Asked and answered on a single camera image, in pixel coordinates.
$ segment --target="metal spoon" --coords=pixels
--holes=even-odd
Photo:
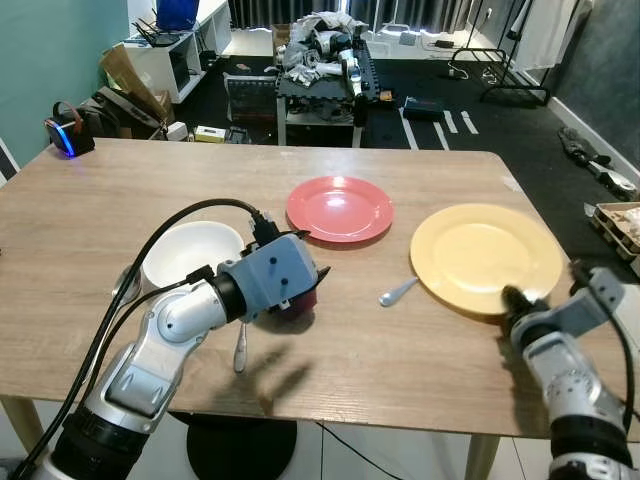
[[[233,371],[236,373],[244,372],[247,366],[247,324],[242,320],[240,322],[238,343],[235,352],[233,352]]]
[[[127,266],[118,277],[118,280],[116,280],[116,284],[113,286],[113,290],[111,290],[112,298],[115,297],[116,294],[118,293],[118,290],[120,290],[120,287],[124,283],[124,279],[129,273],[129,270],[131,270],[131,265]],[[112,323],[113,323],[113,319],[116,318],[118,316],[118,313],[120,313],[120,310],[122,310],[122,307],[130,304],[136,298],[138,298],[141,288],[142,288],[142,277],[140,275],[140,270],[138,270],[136,272],[136,276],[133,278],[133,282],[129,284],[129,288],[127,288],[127,291],[124,292],[124,295],[122,296],[122,299],[120,300],[120,303],[118,304],[118,307],[116,308],[116,311],[113,314],[113,317],[111,319]],[[93,357],[93,360],[91,361],[91,365],[89,366],[89,371],[87,372],[87,376],[82,381],[82,384],[84,384],[91,376],[91,372],[93,372],[93,369],[96,366],[96,361],[98,360],[98,354],[102,349],[102,345],[104,344],[105,338],[106,338],[106,335],[105,337],[102,337],[102,340],[100,341],[100,346],[98,347],[98,351],[96,352],[96,354]]]
[[[380,305],[382,305],[383,307],[390,307],[391,305],[396,303],[398,300],[400,300],[400,297],[402,297],[402,295],[407,293],[407,291],[411,287],[413,287],[413,285],[417,281],[418,281],[418,277],[411,277],[410,280],[407,280],[398,288],[394,288],[393,290],[389,290],[387,293],[380,295],[380,298],[378,298]]]

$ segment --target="blue container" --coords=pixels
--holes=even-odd
[[[161,30],[191,30],[200,0],[158,0],[156,25]]]

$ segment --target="cardboard box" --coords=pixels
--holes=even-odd
[[[158,92],[156,96],[147,88],[138,77],[122,44],[118,44],[109,50],[100,60],[100,65],[125,93],[131,94],[144,105],[147,105],[149,114],[155,114],[160,121],[164,121],[167,124],[173,123],[173,107],[171,106],[169,93],[162,91]]]
[[[213,128],[198,125],[196,127],[196,142],[224,143],[227,131],[224,128]]]

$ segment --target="white tape line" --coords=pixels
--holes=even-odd
[[[466,111],[465,112],[461,112],[460,114],[462,115],[462,119],[464,120],[464,123],[467,124],[467,128],[469,129],[469,131],[471,133],[473,133],[474,135],[478,135],[478,130],[476,130],[476,127],[473,124],[473,122],[471,121],[471,118],[469,117],[469,114]]]
[[[453,117],[451,116],[451,112],[449,110],[444,111],[444,121],[447,122],[447,127],[449,127],[449,131],[451,133],[458,133],[458,127],[453,123]]]
[[[449,150],[449,144],[447,143],[447,139],[444,136],[444,130],[442,130],[442,125],[440,125],[440,122],[433,122],[433,126],[436,129],[436,133],[438,134],[438,138],[440,139],[442,148],[444,150]]]
[[[404,127],[404,133],[407,136],[407,140],[409,141],[409,147],[411,150],[418,150],[418,144],[416,143],[416,137],[413,136],[413,130],[411,130],[411,125],[409,125],[409,120],[402,116],[402,112],[404,112],[404,108],[400,107],[398,109],[400,112],[400,119],[402,120],[402,126]]]

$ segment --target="yellow box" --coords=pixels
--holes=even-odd
[[[224,128],[196,127],[196,142],[224,143],[224,136],[227,131]]]

